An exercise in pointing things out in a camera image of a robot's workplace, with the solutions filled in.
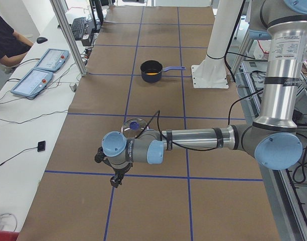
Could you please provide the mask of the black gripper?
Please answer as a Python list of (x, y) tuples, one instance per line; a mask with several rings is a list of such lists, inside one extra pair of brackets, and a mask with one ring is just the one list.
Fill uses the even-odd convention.
[(115, 174), (118, 175), (110, 178), (110, 184), (112, 187), (118, 187), (118, 185), (122, 185), (124, 175), (132, 168), (132, 163), (114, 165), (111, 164), (108, 160), (105, 160), (104, 163), (110, 166), (115, 171)]

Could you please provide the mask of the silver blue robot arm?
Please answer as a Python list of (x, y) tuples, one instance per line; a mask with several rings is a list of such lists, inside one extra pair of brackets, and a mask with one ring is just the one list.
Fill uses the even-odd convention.
[(271, 45), (259, 116), (251, 125), (197, 130), (144, 129), (134, 138), (109, 132), (95, 155), (115, 174), (118, 187), (134, 162), (160, 164), (164, 152), (174, 148), (206, 152), (228, 148), (254, 157), (262, 166), (283, 170), (302, 155), (292, 115), (307, 41), (307, 1), (253, 1), (250, 26), (267, 31)]

